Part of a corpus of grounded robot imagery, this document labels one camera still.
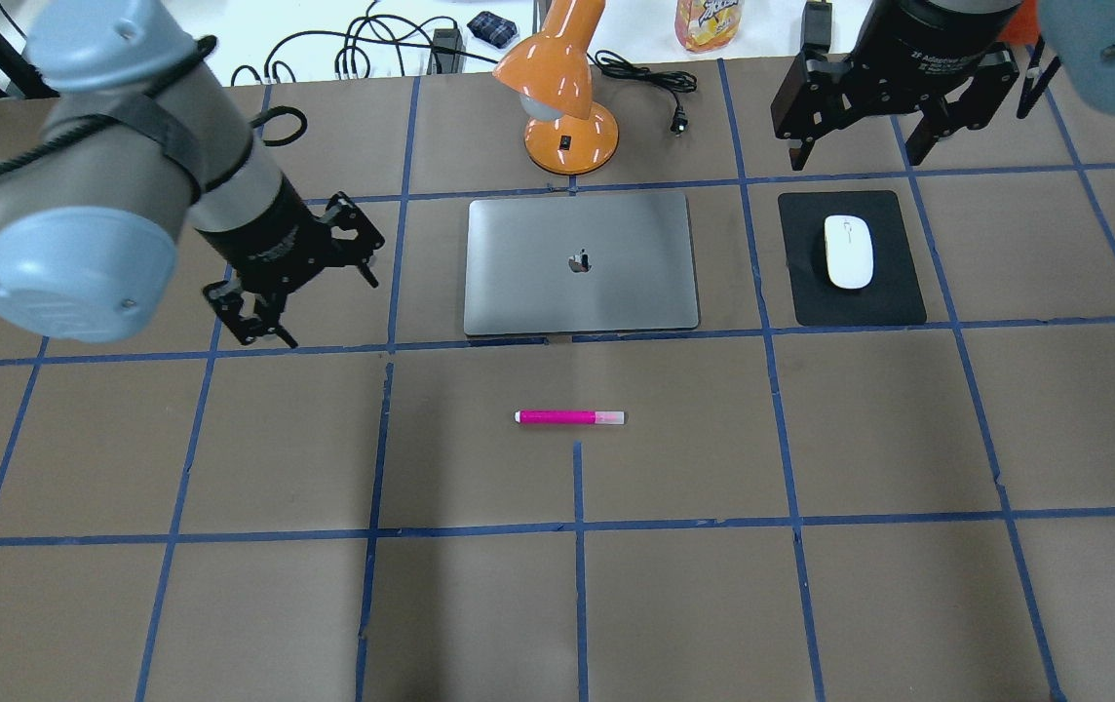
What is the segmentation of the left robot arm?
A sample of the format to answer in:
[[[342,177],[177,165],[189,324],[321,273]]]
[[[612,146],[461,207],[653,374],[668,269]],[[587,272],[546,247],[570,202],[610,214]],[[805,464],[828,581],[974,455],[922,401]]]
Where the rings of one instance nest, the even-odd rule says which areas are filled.
[[[277,337],[327,269],[378,286],[384,237],[343,192],[313,214],[206,64],[214,37],[159,1],[54,1],[26,53],[58,103],[41,142],[0,160],[0,319],[87,343],[156,314],[191,226],[233,270],[202,298],[242,345]]]

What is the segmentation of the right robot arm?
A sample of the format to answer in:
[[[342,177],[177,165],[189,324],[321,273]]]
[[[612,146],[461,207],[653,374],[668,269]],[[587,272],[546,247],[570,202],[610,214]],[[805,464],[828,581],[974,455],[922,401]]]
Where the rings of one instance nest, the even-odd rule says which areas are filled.
[[[874,116],[918,114],[906,160],[918,166],[938,142],[993,120],[1017,81],[1017,115],[1068,72],[1090,108],[1115,116],[1115,1],[1039,1],[1037,35],[1051,62],[1021,68],[1004,31],[1020,1],[874,1],[852,52],[830,58],[833,4],[808,1],[798,53],[770,103],[773,131],[804,169],[822,137]]]

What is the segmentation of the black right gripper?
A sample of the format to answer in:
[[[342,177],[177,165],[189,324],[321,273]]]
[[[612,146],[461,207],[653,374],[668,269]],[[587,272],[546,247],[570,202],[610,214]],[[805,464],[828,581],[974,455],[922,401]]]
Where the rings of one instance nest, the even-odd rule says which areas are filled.
[[[828,61],[803,50],[770,103],[773,131],[788,143],[791,169],[802,172],[822,137],[849,128],[864,111],[910,114],[920,107],[905,143],[912,166],[922,165],[942,138],[985,128],[1019,77],[1012,50],[997,43],[1019,6],[873,1],[847,58]],[[969,77],[958,99],[946,98]]]

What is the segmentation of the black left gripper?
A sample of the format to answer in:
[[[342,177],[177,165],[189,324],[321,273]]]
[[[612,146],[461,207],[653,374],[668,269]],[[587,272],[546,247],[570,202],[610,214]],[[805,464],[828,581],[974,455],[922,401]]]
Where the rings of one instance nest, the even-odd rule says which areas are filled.
[[[370,287],[380,286],[374,259],[387,241],[342,191],[327,199],[324,213],[316,218],[285,179],[271,204],[245,225],[195,230],[237,272],[237,277],[203,287],[203,298],[242,347],[277,337],[298,348],[281,321],[289,293],[326,269],[356,269]]]

